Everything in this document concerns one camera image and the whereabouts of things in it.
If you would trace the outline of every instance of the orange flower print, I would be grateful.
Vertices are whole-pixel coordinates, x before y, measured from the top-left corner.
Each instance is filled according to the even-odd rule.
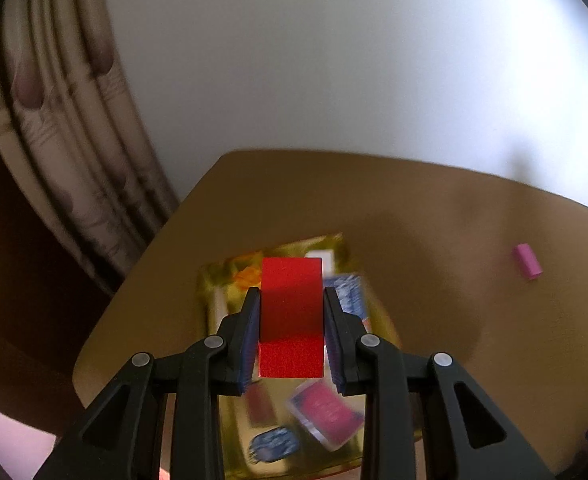
[[[263,273],[256,267],[245,267],[243,270],[239,270],[234,274],[234,284],[240,288],[240,290],[247,291],[251,286],[261,286],[261,280],[263,279]]]

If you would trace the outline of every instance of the red card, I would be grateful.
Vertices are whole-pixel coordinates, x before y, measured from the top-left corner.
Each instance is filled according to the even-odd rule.
[[[255,428],[275,426],[278,423],[274,406],[267,389],[260,383],[251,383],[244,394],[247,415]]]
[[[320,258],[263,258],[261,377],[323,376]]]
[[[308,381],[296,388],[289,409],[327,449],[339,449],[363,425],[362,413],[351,409],[325,381]]]

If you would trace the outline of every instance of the wooden table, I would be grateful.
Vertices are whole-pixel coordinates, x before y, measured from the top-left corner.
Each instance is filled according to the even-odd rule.
[[[553,471],[588,428],[588,208],[524,184],[373,156],[221,157],[152,242],[74,370],[87,405],[135,352],[160,357],[205,335],[197,269],[343,232],[405,351],[450,352]],[[511,255],[528,242],[544,273]]]

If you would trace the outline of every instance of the wooden block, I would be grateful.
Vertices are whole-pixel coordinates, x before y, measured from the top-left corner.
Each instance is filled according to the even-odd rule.
[[[261,377],[322,377],[323,345],[321,259],[264,258]]]

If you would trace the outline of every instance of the metal screw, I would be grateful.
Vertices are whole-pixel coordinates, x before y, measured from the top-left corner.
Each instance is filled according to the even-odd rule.
[[[439,352],[434,355],[434,362],[439,366],[450,366],[453,363],[453,360],[450,354]]]
[[[138,354],[136,354],[134,357],[132,357],[132,364],[134,366],[145,366],[146,364],[149,363],[149,354],[146,354],[145,352],[138,352]]]
[[[380,344],[380,339],[374,334],[365,334],[363,337],[360,338],[360,342],[363,343],[363,345],[365,346],[374,348],[375,346],[378,346]]]
[[[205,346],[207,348],[218,348],[223,344],[223,338],[219,335],[205,337]]]

